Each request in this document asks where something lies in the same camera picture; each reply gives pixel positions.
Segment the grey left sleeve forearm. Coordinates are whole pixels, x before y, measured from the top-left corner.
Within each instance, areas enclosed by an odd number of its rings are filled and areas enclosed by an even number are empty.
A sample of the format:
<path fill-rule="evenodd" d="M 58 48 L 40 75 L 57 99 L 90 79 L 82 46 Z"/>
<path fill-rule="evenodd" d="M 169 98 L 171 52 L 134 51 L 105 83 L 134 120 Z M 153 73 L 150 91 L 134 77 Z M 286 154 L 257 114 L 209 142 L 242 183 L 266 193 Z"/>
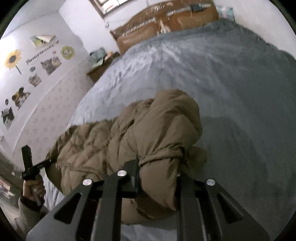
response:
<path fill-rule="evenodd" d="M 36 201 L 21 196 L 18 200 L 18 217 L 12 226 L 18 235 L 25 240 L 28 232 L 49 212 L 44 205 L 38 206 Z"/>

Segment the person's left hand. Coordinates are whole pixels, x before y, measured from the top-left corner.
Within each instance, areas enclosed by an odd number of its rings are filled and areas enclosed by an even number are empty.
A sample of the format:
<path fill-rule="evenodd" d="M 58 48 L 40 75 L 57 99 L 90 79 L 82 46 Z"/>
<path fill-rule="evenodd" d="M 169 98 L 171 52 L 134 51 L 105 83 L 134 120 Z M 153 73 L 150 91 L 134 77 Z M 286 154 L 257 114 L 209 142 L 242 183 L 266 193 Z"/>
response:
<path fill-rule="evenodd" d="M 23 197 L 37 202 L 41 201 L 45 194 L 46 190 L 42 177 L 39 177 L 36 180 L 25 180 L 23 182 Z"/>

